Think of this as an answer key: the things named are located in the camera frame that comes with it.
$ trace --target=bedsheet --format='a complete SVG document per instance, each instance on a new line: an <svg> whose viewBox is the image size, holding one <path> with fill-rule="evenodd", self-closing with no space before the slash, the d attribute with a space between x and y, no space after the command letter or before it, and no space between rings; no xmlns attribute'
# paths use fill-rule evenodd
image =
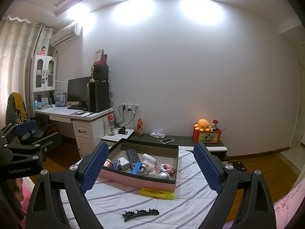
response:
<svg viewBox="0 0 305 229"><path fill-rule="evenodd" d="M85 196L105 229L197 229L213 205L217 193L208 186L193 153L179 150L175 200L163 200L140 193L140 189L98 178ZM65 190L60 192L71 228L79 228ZM125 211L157 208L157 216L124 222Z"/></svg>

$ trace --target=pink box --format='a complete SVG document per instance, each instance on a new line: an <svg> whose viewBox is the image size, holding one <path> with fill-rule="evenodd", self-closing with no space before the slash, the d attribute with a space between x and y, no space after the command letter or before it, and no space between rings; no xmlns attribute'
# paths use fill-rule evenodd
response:
<svg viewBox="0 0 305 229"><path fill-rule="evenodd" d="M108 158L115 160L120 157L124 157L128 160L126 150L129 148L135 149L137 151L141 161L142 155L146 153L157 160L157 166L160 164L170 164L177 168L179 147L176 145L156 144L137 140L121 139L109 149ZM171 180L163 180L158 178L134 175L127 172L114 170L105 166L99 174L100 177L106 178L116 183L121 183L123 185L139 189L148 188L169 192L175 192L176 175L177 172L171 175Z"/></svg>

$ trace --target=black remote control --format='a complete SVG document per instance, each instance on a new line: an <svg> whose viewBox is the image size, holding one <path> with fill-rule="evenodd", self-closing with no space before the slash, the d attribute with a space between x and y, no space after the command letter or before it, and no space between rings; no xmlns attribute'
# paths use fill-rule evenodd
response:
<svg viewBox="0 0 305 229"><path fill-rule="evenodd" d="M128 160L130 162L130 166L133 169L135 164L137 162L141 162L141 161L140 161L137 151L135 149L127 149L126 151L127 151Z"/></svg>

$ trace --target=yellow cloth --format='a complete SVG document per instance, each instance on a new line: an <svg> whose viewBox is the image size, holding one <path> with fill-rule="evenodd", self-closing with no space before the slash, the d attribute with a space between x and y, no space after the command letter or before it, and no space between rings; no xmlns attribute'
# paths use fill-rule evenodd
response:
<svg viewBox="0 0 305 229"><path fill-rule="evenodd" d="M13 92L11 95L14 96L14 100L15 100L15 109L19 110L20 115L21 115L21 119L24 121L25 119L25 110L23 107L23 101L22 101L22 97L20 93L15 93Z"/></svg>

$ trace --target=orange octopus plush toy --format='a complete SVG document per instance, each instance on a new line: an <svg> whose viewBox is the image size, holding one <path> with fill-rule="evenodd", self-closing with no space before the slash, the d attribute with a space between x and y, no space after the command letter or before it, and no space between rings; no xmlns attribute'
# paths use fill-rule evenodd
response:
<svg viewBox="0 0 305 229"><path fill-rule="evenodd" d="M198 124L194 125L196 131L211 131L212 128L209 122L205 119L201 119L198 121Z"/></svg>

